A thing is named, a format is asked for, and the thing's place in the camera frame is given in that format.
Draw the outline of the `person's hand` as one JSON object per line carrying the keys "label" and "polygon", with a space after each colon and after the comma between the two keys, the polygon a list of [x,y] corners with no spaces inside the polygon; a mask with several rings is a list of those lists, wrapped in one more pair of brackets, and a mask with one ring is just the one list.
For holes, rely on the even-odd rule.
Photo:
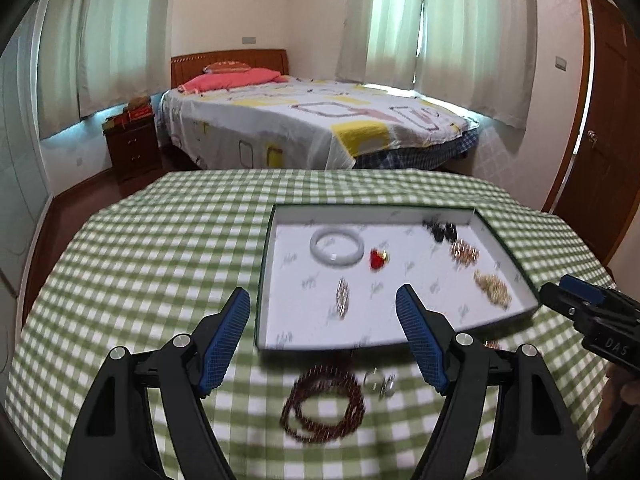
{"label": "person's hand", "polygon": [[611,425],[613,417],[623,403],[639,405],[639,379],[623,368],[608,363],[605,367],[606,383],[602,389],[601,402],[593,424],[595,434],[602,434]]}

